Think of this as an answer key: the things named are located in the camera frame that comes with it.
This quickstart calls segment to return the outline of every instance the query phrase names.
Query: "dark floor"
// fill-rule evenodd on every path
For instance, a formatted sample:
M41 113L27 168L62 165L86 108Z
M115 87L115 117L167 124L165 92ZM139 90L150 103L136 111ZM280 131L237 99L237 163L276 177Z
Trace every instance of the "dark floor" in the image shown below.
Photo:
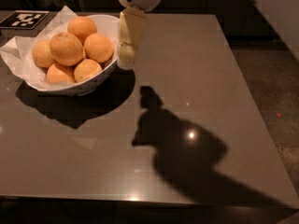
M299 62L283 43L271 41L232 41L231 48L278 153L299 193ZM183 209L159 209L154 215L114 203L18 202L13 208L2 206L4 223L181 223ZM277 223L297 224L299 213L290 217L278 214ZM249 217L244 223L255 223ZM194 223L211 223L197 219ZM224 223L220 219L215 223Z

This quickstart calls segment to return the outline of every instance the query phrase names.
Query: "qr code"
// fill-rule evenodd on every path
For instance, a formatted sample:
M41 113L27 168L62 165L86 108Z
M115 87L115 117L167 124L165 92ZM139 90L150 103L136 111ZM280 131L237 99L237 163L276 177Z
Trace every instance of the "qr code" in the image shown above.
M48 13L48 11L15 11L0 22L0 28L34 29Z

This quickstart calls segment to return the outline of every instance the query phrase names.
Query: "dark background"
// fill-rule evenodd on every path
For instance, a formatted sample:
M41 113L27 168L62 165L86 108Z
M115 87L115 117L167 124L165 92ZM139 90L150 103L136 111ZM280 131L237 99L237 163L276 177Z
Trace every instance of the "dark background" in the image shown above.
M118 0L80 1L80 7L72 7L75 11L119 12L123 9ZM15 9L38 9L38 6L35 0L0 0L0 10ZM215 14L226 36L278 37L251 0L162 0L152 12Z

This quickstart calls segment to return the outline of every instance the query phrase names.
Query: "table surface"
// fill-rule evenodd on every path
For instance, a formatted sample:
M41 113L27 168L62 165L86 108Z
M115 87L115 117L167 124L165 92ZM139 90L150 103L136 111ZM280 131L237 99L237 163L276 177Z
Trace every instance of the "table surface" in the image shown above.
M298 208L215 16L148 20L134 70L85 96L35 91L0 59L0 195Z

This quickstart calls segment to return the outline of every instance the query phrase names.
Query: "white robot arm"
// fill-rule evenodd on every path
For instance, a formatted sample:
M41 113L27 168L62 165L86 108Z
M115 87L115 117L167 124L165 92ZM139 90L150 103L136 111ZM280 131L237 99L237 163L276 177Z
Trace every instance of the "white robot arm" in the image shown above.
M132 69L147 25L145 12L152 11L161 0L119 1L125 10L120 15L118 66L122 69Z

